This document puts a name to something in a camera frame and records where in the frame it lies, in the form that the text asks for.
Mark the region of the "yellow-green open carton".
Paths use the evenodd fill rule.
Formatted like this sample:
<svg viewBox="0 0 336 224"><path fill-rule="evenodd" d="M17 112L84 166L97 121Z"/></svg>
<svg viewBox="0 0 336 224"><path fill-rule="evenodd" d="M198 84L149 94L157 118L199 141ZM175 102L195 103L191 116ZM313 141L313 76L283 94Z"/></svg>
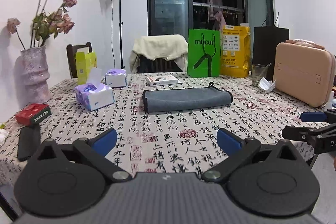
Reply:
<svg viewBox="0 0 336 224"><path fill-rule="evenodd" d="M97 57L95 52L91 52L89 47L80 48L75 53L77 82L79 85L85 84L92 68L97 67Z"/></svg>

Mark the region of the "dark wooden left chair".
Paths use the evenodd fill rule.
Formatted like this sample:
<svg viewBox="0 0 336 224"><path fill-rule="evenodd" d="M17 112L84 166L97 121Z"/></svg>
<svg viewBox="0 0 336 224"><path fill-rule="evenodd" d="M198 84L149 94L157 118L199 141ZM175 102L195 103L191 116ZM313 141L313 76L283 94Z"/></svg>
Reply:
<svg viewBox="0 0 336 224"><path fill-rule="evenodd" d="M89 48L89 52L92 52L92 44L91 42L87 42L86 44L81 44L81 45L72 45L72 44L68 44L68 46L66 47L67 50L67 58L68 58L68 66L69 66L69 70L70 70L70 77L72 79L76 79L77 78L77 70L76 70L76 59L75 59L75 55L76 52L82 48Z"/></svg>

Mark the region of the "near purple tissue pack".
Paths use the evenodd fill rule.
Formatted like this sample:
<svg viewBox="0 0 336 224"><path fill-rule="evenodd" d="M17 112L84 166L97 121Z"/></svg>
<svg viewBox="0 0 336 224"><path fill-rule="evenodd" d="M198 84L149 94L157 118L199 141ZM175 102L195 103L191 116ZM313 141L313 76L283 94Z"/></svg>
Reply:
<svg viewBox="0 0 336 224"><path fill-rule="evenodd" d="M85 84L74 88L77 102L89 111L114 104L113 89L101 82L102 70L92 68Z"/></svg>

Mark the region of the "crumpled white tissue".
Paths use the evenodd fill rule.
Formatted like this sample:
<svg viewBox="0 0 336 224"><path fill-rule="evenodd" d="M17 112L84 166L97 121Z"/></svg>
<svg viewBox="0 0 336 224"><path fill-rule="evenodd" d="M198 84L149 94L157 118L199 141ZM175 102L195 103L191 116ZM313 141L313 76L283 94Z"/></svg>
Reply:
<svg viewBox="0 0 336 224"><path fill-rule="evenodd" d="M258 83L258 87L265 92L272 92L275 89L275 85L276 82L268 81L264 77Z"/></svg>

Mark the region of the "clear drinking glass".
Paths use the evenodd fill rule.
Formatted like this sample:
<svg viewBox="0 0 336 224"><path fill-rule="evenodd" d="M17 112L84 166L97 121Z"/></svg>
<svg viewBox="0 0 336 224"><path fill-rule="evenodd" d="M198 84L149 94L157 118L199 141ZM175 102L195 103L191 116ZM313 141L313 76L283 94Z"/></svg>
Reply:
<svg viewBox="0 0 336 224"><path fill-rule="evenodd" d="M272 65L271 63L269 63L268 65L261 65L261 64L252 65L252 85L253 86L257 87L260 80L266 77L268 68L271 65Z"/></svg>

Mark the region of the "black flat case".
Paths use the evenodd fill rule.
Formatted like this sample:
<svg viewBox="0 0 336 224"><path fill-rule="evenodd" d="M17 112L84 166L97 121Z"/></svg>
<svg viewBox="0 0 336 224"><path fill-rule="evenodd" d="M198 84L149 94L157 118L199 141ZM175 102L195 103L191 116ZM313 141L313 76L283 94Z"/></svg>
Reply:
<svg viewBox="0 0 336 224"><path fill-rule="evenodd" d="M17 158L19 161L28 160L41 145L41 128L35 124L21 128L18 141Z"/></svg>

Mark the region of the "dried pink flowers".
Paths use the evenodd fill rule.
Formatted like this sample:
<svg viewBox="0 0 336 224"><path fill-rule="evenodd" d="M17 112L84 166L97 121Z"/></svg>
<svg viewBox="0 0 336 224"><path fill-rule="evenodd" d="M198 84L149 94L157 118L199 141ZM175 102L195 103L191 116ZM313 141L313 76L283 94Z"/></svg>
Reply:
<svg viewBox="0 0 336 224"><path fill-rule="evenodd" d="M35 16L31 22L29 47L43 47L50 38L58 34L67 34L75 26L68 9L77 5L78 0L62 0L53 12L46 12L49 0L39 0Z"/></svg>

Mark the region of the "pink textured vase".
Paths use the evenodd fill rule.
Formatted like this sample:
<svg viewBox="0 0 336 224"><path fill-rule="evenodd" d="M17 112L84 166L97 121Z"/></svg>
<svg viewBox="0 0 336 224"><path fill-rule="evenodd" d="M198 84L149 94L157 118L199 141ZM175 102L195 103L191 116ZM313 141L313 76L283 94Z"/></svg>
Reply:
<svg viewBox="0 0 336 224"><path fill-rule="evenodd" d="M47 80L50 77L46 47L21 51L22 82L30 103L46 103L51 98Z"/></svg>

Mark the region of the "grey folded towel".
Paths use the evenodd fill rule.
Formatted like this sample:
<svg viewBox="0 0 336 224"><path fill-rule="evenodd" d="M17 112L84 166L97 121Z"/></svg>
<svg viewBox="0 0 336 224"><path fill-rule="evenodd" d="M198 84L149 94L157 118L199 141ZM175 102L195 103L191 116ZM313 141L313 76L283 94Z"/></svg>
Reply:
<svg viewBox="0 0 336 224"><path fill-rule="evenodd" d="M228 106L233 102L233 96L210 82L202 88L145 90L142 100L146 113L158 113Z"/></svg>

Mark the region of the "far purple tissue pack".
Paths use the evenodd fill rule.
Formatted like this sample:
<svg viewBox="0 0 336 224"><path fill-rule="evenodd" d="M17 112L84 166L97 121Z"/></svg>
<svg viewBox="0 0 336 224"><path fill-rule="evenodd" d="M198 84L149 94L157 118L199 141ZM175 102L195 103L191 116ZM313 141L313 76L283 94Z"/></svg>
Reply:
<svg viewBox="0 0 336 224"><path fill-rule="evenodd" d="M125 69L110 69L105 74L105 83L112 88L123 88L127 86Z"/></svg>

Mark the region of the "black paper bag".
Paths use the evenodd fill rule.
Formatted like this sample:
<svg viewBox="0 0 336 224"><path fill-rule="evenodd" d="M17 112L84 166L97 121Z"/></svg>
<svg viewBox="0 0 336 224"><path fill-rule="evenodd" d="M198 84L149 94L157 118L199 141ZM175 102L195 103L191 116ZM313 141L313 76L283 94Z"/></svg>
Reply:
<svg viewBox="0 0 336 224"><path fill-rule="evenodd" d="M271 65L267 69L266 79L273 80L276 47L289 39L289 28L278 26L254 27L253 29L253 65Z"/></svg>

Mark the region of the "purple tissue pack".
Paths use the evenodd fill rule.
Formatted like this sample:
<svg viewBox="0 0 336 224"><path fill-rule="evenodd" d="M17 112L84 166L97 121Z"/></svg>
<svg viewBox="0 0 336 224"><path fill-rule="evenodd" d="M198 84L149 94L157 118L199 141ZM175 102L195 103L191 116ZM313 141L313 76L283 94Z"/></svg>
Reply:
<svg viewBox="0 0 336 224"><path fill-rule="evenodd" d="M92 68L85 84L74 88L77 102L89 111L114 104L113 89L101 82L102 70Z"/></svg>
<svg viewBox="0 0 336 224"><path fill-rule="evenodd" d="M123 88L127 86L125 69L110 69L105 74L105 83L112 88Z"/></svg>

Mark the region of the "green paper shopping bag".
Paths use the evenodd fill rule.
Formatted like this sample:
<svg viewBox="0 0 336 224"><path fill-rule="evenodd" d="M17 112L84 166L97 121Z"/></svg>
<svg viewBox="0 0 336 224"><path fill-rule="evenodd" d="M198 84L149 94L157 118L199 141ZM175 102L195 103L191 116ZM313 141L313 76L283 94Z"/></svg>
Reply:
<svg viewBox="0 0 336 224"><path fill-rule="evenodd" d="M220 72L221 36L219 31L190 29L187 74L190 77L217 77Z"/></svg>

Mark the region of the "red and green box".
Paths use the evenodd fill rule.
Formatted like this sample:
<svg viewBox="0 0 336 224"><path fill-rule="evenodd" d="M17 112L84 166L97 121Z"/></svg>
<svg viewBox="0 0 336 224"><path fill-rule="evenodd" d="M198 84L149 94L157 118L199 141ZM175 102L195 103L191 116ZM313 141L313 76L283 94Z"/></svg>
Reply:
<svg viewBox="0 0 336 224"><path fill-rule="evenodd" d="M33 126L35 124L40 124L41 121L45 120L50 115L51 109L49 105L32 103L17 112L15 114L15 118L20 124Z"/></svg>

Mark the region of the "white flat box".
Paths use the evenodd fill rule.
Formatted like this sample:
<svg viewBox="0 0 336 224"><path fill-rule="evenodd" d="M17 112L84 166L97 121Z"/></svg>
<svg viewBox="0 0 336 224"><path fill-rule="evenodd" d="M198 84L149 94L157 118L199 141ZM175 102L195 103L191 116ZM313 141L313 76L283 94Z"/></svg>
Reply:
<svg viewBox="0 0 336 224"><path fill-rule="evenodd" d="M163 86L179 84L179 79L172 75L148 77L147 83L150 86Z"/></svg>

